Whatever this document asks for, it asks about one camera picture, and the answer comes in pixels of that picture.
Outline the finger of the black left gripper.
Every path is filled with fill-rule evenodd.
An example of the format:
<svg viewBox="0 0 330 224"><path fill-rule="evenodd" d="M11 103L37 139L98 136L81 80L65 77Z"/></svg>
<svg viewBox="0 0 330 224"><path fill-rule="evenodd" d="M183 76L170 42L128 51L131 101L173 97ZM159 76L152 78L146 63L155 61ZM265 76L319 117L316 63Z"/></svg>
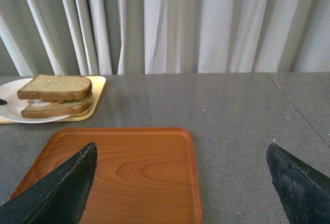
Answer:
<svg viewBox="0 0 330 224"><path fill-rule="evenodd" d="M0 105L6 105L6 104L7 104L6 100L0 99Z"/></svg>

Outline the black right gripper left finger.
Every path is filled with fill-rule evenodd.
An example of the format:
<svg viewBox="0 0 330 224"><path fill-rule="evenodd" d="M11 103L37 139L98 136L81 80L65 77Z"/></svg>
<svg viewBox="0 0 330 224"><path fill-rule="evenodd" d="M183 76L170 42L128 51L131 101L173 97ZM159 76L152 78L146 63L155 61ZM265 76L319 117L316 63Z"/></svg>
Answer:
<svg viewBox="0 0 330 224"><path fill-rule="evenodd" d="M88 143L1 206L1 223L79 223L91 191L97 147Z"/></svg>

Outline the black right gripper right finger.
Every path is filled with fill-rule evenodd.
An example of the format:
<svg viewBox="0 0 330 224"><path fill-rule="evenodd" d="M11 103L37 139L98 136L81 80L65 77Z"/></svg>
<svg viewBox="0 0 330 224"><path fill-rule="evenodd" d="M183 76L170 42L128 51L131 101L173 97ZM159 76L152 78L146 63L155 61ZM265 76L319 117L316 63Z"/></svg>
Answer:
<svg viewBox="0 0 330 224"><path fill-rule="evenodd" d="M267 165L290 223L329 223L329 177L272 143Z"/></svg>

